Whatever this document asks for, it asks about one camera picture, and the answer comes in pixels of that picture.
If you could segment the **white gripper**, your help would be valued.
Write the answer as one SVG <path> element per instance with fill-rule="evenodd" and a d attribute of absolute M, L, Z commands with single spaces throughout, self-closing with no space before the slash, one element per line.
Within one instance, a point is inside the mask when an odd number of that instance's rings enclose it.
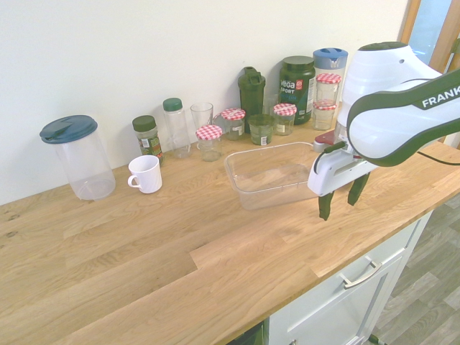
<path fill-rule="evenodd" d="M 308 187 L 318 197 L 319 217 L 327 221 L 334 191 L 352 182 L 347 202 L 354 206 L 369 179 L 371 163 L 355 158 L 348 144 L 338 142 L 327 147 L 314 161 L 308 177 Z"/>

